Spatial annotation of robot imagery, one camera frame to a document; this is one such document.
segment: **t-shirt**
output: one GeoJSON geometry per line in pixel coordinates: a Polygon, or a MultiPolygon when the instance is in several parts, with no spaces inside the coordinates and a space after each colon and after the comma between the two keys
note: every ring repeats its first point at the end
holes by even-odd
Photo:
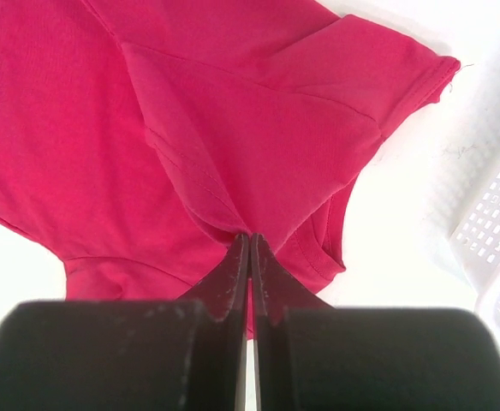
{"type": "Polygon", "coordinates": [[[0,223],[68,299],[173,299],[259,232],[312,292],[360,170],[460,67],[313,0],[0,2],[0,223]]]}

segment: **black object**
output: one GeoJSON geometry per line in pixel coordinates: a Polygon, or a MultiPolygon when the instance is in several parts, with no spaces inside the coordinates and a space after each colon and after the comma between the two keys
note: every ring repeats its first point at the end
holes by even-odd
{"type": "Polygon", "coordinates": [[[262,410],[500,410],[471,314],[334,309],[237,236],[178,301],[33,302],[0,326],[0,410],[244,409],[252,277],[262,410]]]}

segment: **red garment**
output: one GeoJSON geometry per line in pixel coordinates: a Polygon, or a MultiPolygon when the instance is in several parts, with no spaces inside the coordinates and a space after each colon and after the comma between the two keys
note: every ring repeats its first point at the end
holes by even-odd
{"type": "Polygon", "coordinates": [[[0,223],[69,299],[176,298],[241,231],[317,292],[356,176],[458,68],[313,0],[0,2],[0,223]]]}

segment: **red shirt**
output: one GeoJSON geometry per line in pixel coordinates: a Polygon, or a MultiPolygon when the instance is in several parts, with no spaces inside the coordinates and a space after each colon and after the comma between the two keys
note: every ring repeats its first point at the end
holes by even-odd
{"type": "Polygon", "coordinates": [[[317,292],[360,170],[459,67],[313,0],[0,2],[0,223],[69,299],[176,298],[242,231],[317,292]]]}

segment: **red fabric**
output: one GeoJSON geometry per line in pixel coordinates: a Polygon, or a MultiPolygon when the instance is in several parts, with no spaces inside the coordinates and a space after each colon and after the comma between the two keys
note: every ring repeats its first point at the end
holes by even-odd
{"type": "Polygon", "coordinates": [[[69,299],[176,298],[242,231],[317,292],[358,173],[458,68],[313,0],[0,2],[0,223],[69,299]]]}

